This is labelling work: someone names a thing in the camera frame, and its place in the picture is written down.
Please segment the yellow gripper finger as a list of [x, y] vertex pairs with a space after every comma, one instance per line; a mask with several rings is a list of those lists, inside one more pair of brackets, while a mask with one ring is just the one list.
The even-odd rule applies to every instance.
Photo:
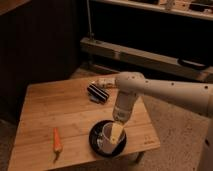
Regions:
[[110, 142], [112, 144], [117, 144], [121, 137], [123, 131], [123, 125], [117, 122], [112, 124], [111, 135], [110, 135]]

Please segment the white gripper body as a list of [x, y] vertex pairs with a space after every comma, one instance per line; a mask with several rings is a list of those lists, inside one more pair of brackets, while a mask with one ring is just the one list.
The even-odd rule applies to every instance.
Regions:
[[127, 122], [131, 117], [137, 99], [136, 93], [119, 91], [113, 109], [113, 119], [118, 122]]

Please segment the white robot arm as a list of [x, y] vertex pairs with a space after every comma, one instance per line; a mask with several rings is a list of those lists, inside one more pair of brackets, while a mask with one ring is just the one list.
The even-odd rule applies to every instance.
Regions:
[[175, 104], [211, 117], [197, 171], [213, 171], [213, 84], [147, 79], [139, 72], [115, 76], [118, 94], [113, 109], [115, 121], [125, 124], [140, 94]]

